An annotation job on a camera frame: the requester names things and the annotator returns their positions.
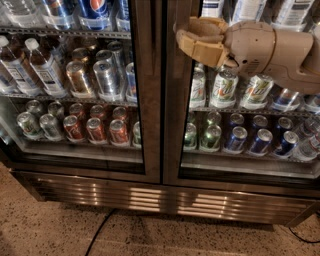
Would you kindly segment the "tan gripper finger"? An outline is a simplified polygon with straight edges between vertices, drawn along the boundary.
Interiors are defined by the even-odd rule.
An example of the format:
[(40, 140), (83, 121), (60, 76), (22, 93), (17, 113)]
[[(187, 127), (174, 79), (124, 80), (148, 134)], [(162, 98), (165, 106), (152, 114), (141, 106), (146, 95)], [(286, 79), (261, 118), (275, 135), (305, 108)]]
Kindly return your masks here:
[(195, 17), (189, 18), (187, 29), (173, 27), (178, 42), (183, 37), (201, 42), (222, 42), (228, 24), (222, 18)]
[(227, 60), (229, 50), (223, 44), (223, 35), (196, 35), (179, 30), (176, 40), (179, 48), (191, 59), (209, 67), (220, 67)]

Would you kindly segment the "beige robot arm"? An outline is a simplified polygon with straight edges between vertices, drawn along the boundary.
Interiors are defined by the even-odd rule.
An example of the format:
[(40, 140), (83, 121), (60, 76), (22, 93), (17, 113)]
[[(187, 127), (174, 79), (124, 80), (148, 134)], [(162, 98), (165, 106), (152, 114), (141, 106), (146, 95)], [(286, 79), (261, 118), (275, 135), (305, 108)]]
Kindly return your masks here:
[(176, 31), (179, 48), (209, 67), (225, 66), (242, 77), (265, 74), (292, 91), (320, 93), (319, 34), (276, 29), (265, 22), (228, 25), (220, 18), (191, 17)]

